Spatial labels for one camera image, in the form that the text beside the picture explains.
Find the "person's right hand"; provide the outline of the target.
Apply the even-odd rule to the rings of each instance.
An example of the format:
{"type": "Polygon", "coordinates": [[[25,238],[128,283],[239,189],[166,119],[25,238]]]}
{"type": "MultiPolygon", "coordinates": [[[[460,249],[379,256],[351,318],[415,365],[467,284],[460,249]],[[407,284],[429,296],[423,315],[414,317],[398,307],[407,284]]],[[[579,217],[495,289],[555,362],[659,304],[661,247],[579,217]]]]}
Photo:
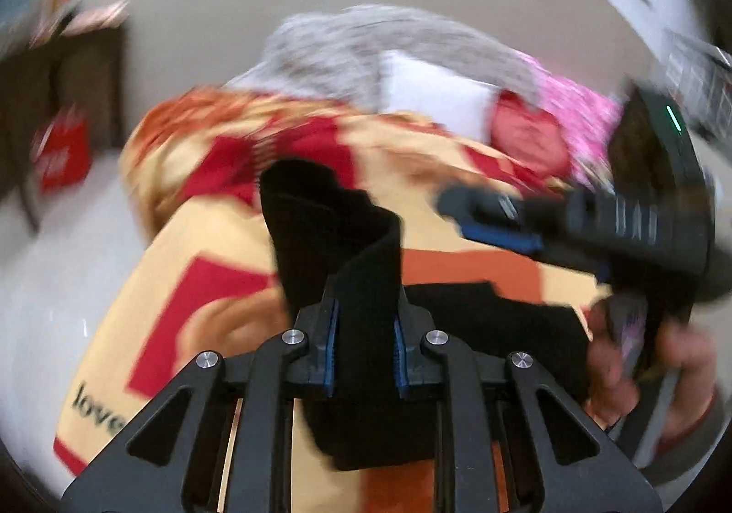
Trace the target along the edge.
{"type": "MultiPolygon", "coordinates": [[[[623,373],[620,349],[610,341],[605,323],[605,303],[586,311],[592,341],[587,352],[589,374],[588,413],[612,425],[639,403],[639,389],[623,373]]],[[[715,399],[717,349],[704,331],[666,319],[657,333],[657,357],[678,371],[674,400],[667,411],[661,440],[674,441],[688,434],[702,420],[715,399]]]]}

